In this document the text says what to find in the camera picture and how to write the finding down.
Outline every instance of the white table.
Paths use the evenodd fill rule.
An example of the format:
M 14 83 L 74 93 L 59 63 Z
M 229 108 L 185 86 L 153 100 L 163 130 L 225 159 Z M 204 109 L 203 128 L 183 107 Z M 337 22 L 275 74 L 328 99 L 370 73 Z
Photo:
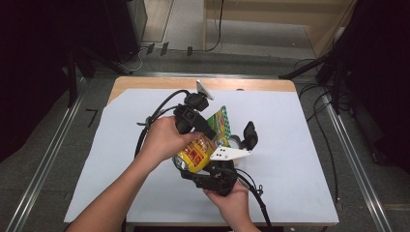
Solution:
M 211 91 L 215 100 L 201 113 L 204 118 L 226 105 L 231 131 L 241 138 L 247 122 L 255 124 L 259 142 L 253 155 L 241 159 L 238 167 L 247 171 L 257 185 L 263 185 L 262 199 L 273 225 L 337 224 L 337 212 L 293 83 L 243 79 L 202 79 L 202 82 L 209 89 L 219 89 Z M 74 220 L 132 162 L 143 129 L 136 123 L 144 122 L 166 97 L 179 89 L 177 86 L 194 89 L 195 79 L 120 77 L 117 80 L 65 222 Z M 246 91 L 234 91 L 237 88 Z M 168 105 L 183 102 L 184 96 L 174 98 Z M 252 221 L 263 225 L 264 217 L 252 195 L 249 209 Z M 164 161 L 148 177 L 132 203 L 127 220 L 141 226 L 226 225 L 202 189 L 182 179 L 171 160 Z

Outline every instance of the metal frame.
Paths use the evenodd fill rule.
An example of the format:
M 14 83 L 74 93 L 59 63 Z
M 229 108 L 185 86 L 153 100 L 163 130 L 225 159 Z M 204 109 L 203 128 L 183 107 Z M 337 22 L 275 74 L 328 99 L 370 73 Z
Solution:
M 323 101 L 330 102 L 330 95 L 325 95 Z M 367 204 L 368 210 L 370 211 L 371 216 L 373 217 L 374 224 L 376 225 L 377 231 L 386 232 L 393 231 L 392 226 L 387 219 L 387 216 L 384 212 L 383 206 L 365 172 L 365 169 L 362 166 L 362 163 L 359 159 L 358 154 L 353 146 L 352 141 L 350 140 L 349 134 L 340 115 L 337 115 L 332 107 L 327 107 L 329 116 L 332 120 L 332 123 L 335 126 L 337 136 L 340 139 L 343 150 L 346 154 L 346 157 L 350 163 L 353 174 L 356 177 L 359 188 L 362 191 L 362 195 Z
M 88 85 L 88 81 L 82 77 L 80 79 L 80 92 L 78 98 L 75 100 L 71 108 L 68 108 L 66 114 L 63 117 L 57 131 L 54 133 L 54 136 L 44 154 L 44 157 L 37 168 L 36 173 L 33 176 L 33 179 L 30 182 L 27 190 L 24 192 L 18 207 L 15 211 L 15 214 L 10 221 L 9 226 L 6 231 L 22 231 L 22 228 L 27 220 L 33 206 L 37 200 L 37 197 L 42 190 L 45 179 L 48 175 L 49 170 L 51 169 L 52 164 L 57 157 L 57 154 L 60 150 L 61 144 L 66 137 L 66 134 L 73 122 L 73 118 L 82 102 L 85 89 Z

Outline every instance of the finger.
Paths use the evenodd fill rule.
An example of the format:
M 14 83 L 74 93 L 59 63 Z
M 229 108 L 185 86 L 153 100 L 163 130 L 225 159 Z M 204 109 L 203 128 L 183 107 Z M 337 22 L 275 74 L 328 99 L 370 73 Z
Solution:
M 189 143 L 189 142 L 192 142 L 193 140 L 199 139 L 201 135 L 202 135 L 201 132 L 194 131 L 194 132 L 183 134 L 183 137 L 187 141 L 187 143 Z

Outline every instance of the floor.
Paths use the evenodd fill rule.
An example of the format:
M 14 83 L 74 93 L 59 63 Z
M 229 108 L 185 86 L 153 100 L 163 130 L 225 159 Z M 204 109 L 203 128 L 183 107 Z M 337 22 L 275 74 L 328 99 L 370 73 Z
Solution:
M 148 1 L 158 9 L 155 0 Z M 161 48 L 162 43 L 169 42 L 169 48 L 175 50 L 169 50 L 165 56 L 161 56 L 159 50 L 154 50 L 150 55 L 141 53 L 124 65 L 129 68 L 139 67 L 135 69 L 135 75 L 225 73 L 278 78 L 279 74 L 289 73 L 309 61 L 304 59 L 314 58 L 300 26 L 264 23 L 238 26 L 233 22 L 222 23 L 221 43 L 218 49 L 210 53 L 195 53 L 189 57 L 185 52 L 188 46 L 202 45 L 202 15 L 197 13 L 201 9 L 201 2 L 163 1 L 162 5 L 170 10 L 162 13 L 168 15 L 166 12 L 169 12 L 169 17 L 163 17 L 161 20 L 166 26 L 156 33 L 153 32 L 152 35 L 156 36 L 147 39 L 147 44 L 155 43 L 156 47 Z M 213 20 L 207 23 L 208 46 L 212 46 L 216 43 L 216 23 Z M 268 27 L 274 29 L 267 33 L 264 29 Z M 246 35 L 245 31 L 250 29 L 254 31 L 251 35 Z M 63 219 L 70 205 L 76 180 L 90 151 L 101 111 L 118 76 L 102 66 L 96 66 L 96 69 L 94 79 L 81 82 L 84 90 L 82 101 L 76 109 L 70 127 L 65 131 L 64 140 L 61 141 L 55 157 L 50 159 L 46 179 L 38 183 L 40 189 L 34 197 L 35 201 L 31 202 L 32 205 L 27 209 L 29 214 L 16 231 L 62 231 L 67 226 Z M 315 74 L 316 70 L 312 70 L 294 79 L 299 92 L 307 84 L 314 83 Z M 315 87 L 301 97 L 301 106 L 307 118 L 313 114 L 313 103 L 321 95 L 321 91 Z M 67 100 L 68 94 L 62 96 L 37 126 L 24 147 L 0 163 L 0 231 L 7 231 L 24 192 L 31 187 L 33 177 L 38 174 L 38 167 L 48 154 L 48 145 L 68 112 Z M 98 110 L 95 120 L 92 120 L 93 110 Z M 378 227 L 380 221 L 375 220 L 371 214 L 371 202 L 366 200 L 361 178 L 351 164 L 349 149 L 340 141 L 331 112 L 330 107 L 327 107 L 318 116 L 333 151 L 337 185 L 324 136 L 314 119 L 307 123 L 329 190 L 333 196 L 337 194 L 339 198 L 336 209 L 340 223 L 326 231 L 407 231 L 410 227 L 410 175 L 396 165 L 375 163 L 366 139 L 360 132 L 360 125 L 357 125 L 354 117 L 348 112 L 342 112 L 339 117 L 348 131 L 354 146 L 353 152 L 361 162 L 371 189 L 382 205 L 382 213 L 388 220 L 389 224 L 385 225 L 388 229 L 381 229 Z M 323 230 L 319 227 L 289 226 L 285 227 L 285 231 Z

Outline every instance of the gray floor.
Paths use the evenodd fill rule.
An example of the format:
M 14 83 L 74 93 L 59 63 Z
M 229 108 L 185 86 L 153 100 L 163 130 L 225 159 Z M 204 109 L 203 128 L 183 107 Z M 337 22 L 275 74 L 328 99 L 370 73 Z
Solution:
M 177 4 L 184 1 L 176 0 L 175 2 Z M 192 56 L 187 56 L 182 51 L 168 51 L 165 56 L 160 56 L 158 50 L 150 55 L 142 52 L 140 54 L 140 59 L 143 62 L 142 66 L 133 74 L 144 75 L 150 72 L 225 73 L 276 78 L 278 74 L 293 71 L 294 65 L 299 59 L 312 58 L 311 50 L 303 47 L 294 49 L 295 47 L 285 43 L 286 40 L 283 39 L 283 43 L 278 42 L 278 46 L 282 44 L 283 47 L 289 47 L 289 49 L 284 53 L 278 52 L 276 55 L 261 54 L 259 52 L 245 54 L 243 53 L 244 50 L 237 49 L 238 47 L 236 47 L 236 51 L 226 52 L 230 54 L 194 53 Z M 129 63 L 124 65 L 130 69 L 136 69 L 140 65 L 139 61 L 139 58 L 135 56 Z M 306 62 L 308 61 L 298 63 L 296 68 Z M 62 231 L 66 226 L 63 223 L 64 215 L 70 204 L 82 166 L 90 151 L 101 112 L 106 105 L 115 78 L 118 77 L 118 74 L 108 68 L 98 65 L 96 65 L 96 68 L 96 77 L 89 81 L 83 101 L 22 231 Z M 307 83 L 314 82 L 313 76 L 315 73 L 316 71 L 313 70 L 305 73 L 304 77 L 296 78 L 294 81 L 298 90 Z M 301 105 L 307 117 L 312 114 L 313 103 L 320 94 L 319 89 L 313 89 L 303 95 Z M 24 147 L 0 163 L 0 231 L 5 231 L 12 219 L 22 193 L 27 189 L 53 134 L 67 110 L 67 102 L 68 94 L 65 94 L 54 104 L 53 108 L 36 127 Z M 88 127 L 88 125 L 93 113 L 86 109 L 99 110 L 91 127 Z M 386 206 L 386 214 L 393 230 L 407 231 L 410 227 L 410 175 L 393 164 L 381 166 L 374 163 L 371 151 L 354 118 L 346 112 L 342 112 L 342 118 L 367 175 L 380 201 Z M 328 113 L 326 111 L 321 112 L 319 120 L 330 140 L 335 156 L 340 198 L 337 204 L 340 223 L 327 231 L 377 231 Z M 331 194 L 335 194 L 330 156 L 323 135 L 314 120 L 311 120 L 308 125 L 329 190 Z M 285 231 L 320 230 L 321 228 L 318 227 L 285 228 Z

